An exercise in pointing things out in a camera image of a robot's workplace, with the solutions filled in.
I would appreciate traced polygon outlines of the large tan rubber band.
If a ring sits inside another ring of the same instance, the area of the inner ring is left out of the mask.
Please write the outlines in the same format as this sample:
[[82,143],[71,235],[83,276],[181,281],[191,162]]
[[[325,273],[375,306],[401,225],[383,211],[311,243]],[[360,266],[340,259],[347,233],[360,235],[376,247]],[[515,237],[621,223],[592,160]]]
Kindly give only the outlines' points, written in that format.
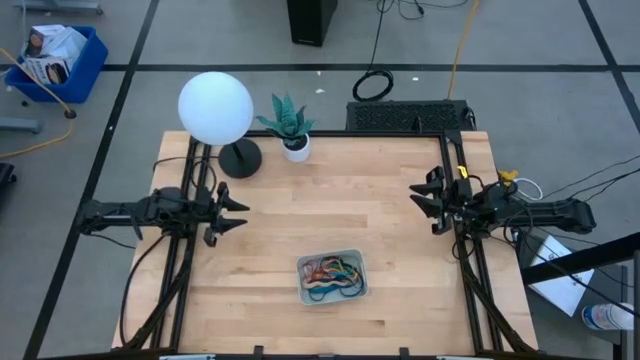
[[361,277],[354,275],[352,277],[335,277],[330,279],[305,279],[302,281],[302,287],[309,291],[317,289],[335,289],[350,288],[360,283]]

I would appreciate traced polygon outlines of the black computer tower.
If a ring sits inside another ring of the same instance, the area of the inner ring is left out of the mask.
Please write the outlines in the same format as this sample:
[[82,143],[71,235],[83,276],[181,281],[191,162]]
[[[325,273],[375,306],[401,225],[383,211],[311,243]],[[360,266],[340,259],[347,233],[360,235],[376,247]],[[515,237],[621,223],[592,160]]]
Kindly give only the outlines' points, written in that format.
[[291,40],[321,47],[338,0],[286,0]]

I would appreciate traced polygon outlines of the grey metal bar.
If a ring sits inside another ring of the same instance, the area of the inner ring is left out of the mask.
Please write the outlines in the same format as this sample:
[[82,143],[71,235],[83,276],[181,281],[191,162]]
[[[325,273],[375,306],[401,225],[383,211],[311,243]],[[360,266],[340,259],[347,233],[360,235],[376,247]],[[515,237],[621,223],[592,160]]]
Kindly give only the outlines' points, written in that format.
[[39,121],[32,119],[0,117],[0,130],[28,131],[37,134],[42,130],[42,125]]
[[22,10],[104,14],[102,7],[96,0],[11,0],[11,2],[14,7]]

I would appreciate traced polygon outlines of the white bottle blue cap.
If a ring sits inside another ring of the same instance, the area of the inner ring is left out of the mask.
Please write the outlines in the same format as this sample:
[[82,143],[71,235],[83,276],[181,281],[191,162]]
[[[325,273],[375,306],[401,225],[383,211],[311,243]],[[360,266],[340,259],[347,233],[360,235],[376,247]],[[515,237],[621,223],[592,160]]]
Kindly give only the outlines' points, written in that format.
[[580,315],[586,326],[596,331],[631,331],[634,315],[615,304],[598,304],[584,307]]

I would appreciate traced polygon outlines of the black metal bar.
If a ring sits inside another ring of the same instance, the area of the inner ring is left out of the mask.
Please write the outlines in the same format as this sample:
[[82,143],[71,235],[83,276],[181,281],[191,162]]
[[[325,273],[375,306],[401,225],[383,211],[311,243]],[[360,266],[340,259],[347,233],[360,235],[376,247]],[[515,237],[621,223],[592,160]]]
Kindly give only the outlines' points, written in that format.
[[524,268],[521,271],[525,285],[568,276],[587,270],[631,260],[640,250],[640,232]]

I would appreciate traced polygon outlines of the black rubber band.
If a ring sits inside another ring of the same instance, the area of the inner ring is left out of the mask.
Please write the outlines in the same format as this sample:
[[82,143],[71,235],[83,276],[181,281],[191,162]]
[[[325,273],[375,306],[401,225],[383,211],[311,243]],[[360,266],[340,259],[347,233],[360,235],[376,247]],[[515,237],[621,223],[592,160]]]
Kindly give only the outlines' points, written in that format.
[[[336,273],[329,273],[327,272],[327,268],[326,265],[327,263],[331,260],[331,259],[341,259],[345,264],[349,264],[352,270],[352,274],[350,276],[338,276]],[[362,294],[363,290],[364,290],[364,285],[365,285],[365,281],[363,279],[363,276],[361,275],[359,268],[355,265],[352,265],[350,263],[345,262],[342,258],[339,257],[329,257],[324,263],[323,263],[323,270],[325,271],[325,273],[330,277],[330,278],[335,278],[335,277],[352,277],[354,275],[359,275],[361,277],[360,283],[354,287],[350,287],[350,288],[344,288],[344,289],[335,289],[335,290],[327,290],[327,293],[329,292],[335,292],[337,291],[341,296],[346,297],[346,298],[354,298],[354,297],[358,297]]]

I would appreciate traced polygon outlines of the green plant in white pot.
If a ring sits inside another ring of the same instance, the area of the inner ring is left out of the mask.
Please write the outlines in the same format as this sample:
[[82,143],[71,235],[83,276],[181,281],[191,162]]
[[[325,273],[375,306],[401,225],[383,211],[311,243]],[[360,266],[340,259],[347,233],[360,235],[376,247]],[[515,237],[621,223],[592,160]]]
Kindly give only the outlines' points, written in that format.
[[315,121],[305,116],[305,106],[295,109],[288,94],[282,98],[271,95],[272,108],[275,118],[267,119],[257,115],[256,119],[266,127],[266,131],[281,141],[284,156],[293,163],[304,162],[311,151],[309,132]]

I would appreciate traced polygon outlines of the white globe lamp black stand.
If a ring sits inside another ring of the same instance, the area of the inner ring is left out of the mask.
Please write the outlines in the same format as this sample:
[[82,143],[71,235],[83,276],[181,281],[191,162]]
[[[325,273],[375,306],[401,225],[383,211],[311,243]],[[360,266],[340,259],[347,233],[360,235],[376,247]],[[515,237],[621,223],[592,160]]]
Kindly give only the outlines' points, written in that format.
[[218,163],[227,176],[248,178],[260,169],[262,152],[245,137],[253,121],[253,101],[238,79],[223,72],[194,76],[181,89],[177,110],[193,138],[219,148]]

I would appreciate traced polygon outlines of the white printed sheet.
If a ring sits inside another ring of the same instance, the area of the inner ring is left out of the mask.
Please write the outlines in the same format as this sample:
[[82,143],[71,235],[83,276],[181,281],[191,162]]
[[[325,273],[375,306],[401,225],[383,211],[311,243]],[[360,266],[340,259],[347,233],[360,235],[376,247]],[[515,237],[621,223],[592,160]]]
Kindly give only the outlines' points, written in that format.
[[[536,266],[571,253],[572,251],[562,245],[556,238],[548,235],[533,256],[530,266]],[[583,285],[569,276],[534,283],[530,285],[530,288],[569,317],[575,314],[586,291]]]

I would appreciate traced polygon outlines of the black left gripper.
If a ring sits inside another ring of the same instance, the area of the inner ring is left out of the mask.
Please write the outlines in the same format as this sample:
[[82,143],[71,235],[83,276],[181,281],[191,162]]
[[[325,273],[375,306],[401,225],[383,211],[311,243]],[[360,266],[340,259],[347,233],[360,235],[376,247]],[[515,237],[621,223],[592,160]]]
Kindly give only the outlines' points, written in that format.
[[203,221],[209,223],[209,227],[205,229],[204,233],[204,241],[209,247],[216,246],[219,235],[247,223],[245,219],[226,219],[222,216],[224,208],[230,212],[250,210],[248,206],[231,199],[228,195],[227,183],[221,182],[216,189],[203,186],[201,194],[197,196],[199,204],[202,206],[199,213],[203,217]]

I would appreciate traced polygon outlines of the black floor object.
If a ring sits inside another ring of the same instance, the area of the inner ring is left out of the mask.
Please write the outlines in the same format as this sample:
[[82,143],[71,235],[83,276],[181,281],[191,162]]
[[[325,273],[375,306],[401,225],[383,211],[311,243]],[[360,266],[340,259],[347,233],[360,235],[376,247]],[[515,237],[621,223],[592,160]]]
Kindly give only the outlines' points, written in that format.
[[0,200],[8,192],[10,185],[17,181],[14,173],[15,166],[8,163],[0,163]]

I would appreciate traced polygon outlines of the rubber bands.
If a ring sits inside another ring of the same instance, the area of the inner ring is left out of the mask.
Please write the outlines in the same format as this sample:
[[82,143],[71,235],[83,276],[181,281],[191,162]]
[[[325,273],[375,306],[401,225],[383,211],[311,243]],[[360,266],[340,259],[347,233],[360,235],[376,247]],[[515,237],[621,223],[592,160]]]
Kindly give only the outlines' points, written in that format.
[[[322,275],[323,275],[323,277],[319,278],[319,279],[330,279],[330,277],[326,273],[323,273]],[[304,289],[304,290],[307,291],[309,298],[313,302],[321,302],[321,301],[325,300],[329,295],[336,295],[339,298],[346,298],[346,297],[341,296],[337,291],[327,293],[328,289],[317,289],[317,290],[311,290],[311,291],[309,291],[307,289]]]

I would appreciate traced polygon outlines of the black vented computer case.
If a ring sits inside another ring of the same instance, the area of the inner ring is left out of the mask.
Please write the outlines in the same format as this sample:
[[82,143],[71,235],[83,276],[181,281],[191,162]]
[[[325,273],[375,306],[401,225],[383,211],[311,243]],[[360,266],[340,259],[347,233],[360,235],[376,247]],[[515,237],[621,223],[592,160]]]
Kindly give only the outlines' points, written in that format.
[[346,129],[418,133],[475,131],[473,110],[464,100],[349,102]]

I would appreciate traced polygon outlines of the blue plastic crate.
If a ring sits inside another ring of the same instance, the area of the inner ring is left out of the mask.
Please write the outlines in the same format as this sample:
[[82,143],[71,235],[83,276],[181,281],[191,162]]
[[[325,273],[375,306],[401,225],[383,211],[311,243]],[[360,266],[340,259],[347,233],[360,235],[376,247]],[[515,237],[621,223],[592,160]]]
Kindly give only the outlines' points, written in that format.
[[43,84],[34,77],[23,64],[24,51],[11,66],[5,83],[35,102],[83,103],[95,84],[109,51],[90,26],[71,26],[87,38],[87,42],[76,61],[65,61],[69,69],[69,78],[63,84]]

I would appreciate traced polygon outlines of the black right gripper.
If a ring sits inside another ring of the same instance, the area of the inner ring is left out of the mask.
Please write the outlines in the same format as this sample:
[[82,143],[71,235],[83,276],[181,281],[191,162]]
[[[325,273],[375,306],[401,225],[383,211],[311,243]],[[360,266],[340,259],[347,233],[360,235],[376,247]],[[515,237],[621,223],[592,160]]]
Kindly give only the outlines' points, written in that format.
[[432,233],[441,235],[452,228],[451,218],[462,216],[472,200],[470,175],[467,179],[461,177],[446,185],[444,168],[436,166],[426,175],[426,180],[424,184],[409,186],[411,191],[420,194],[411,195],[410,199],[426,217],[436,219]]

